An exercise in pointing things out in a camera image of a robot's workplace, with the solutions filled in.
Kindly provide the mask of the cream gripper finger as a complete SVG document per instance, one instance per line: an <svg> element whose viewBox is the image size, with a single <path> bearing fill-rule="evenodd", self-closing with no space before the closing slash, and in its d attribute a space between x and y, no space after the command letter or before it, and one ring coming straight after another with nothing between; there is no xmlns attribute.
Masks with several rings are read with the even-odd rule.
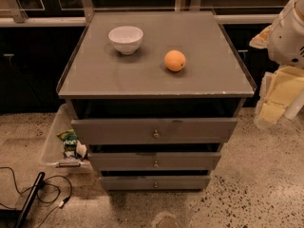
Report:
<svg viewBox="0 0 304 228"><path fill-rule="evenodd" d="M258 35L251 39L249 46L252 48L264 49L268 47L270 26L264 28Z"/></svg>

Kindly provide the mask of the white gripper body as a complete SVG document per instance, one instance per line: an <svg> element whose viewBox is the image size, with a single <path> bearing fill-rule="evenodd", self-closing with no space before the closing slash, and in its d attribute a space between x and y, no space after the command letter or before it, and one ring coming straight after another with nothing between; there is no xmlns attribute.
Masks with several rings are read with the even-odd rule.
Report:
<svg viewBox="0 0 304 228"><path fill-rule="evenodd" d="M256 104L255 125L271 127L282 118L292 120L304 105L304 69L281 66L274 73L266 72Z"/></svg>

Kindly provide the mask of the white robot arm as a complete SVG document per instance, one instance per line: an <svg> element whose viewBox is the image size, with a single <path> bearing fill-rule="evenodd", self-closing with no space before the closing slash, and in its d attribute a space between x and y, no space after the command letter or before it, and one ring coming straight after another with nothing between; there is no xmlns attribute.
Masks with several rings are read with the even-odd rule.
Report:
<svg viewBox="0 0 304 228"><path fill-rule="evenodd" d="M269 58L279 64L266 72L256 105L255 124L264 129L284 116L293 119L303 107L304 94L304 0L290 0L274 22L249 43L252 48L268 50Z"/></svg>

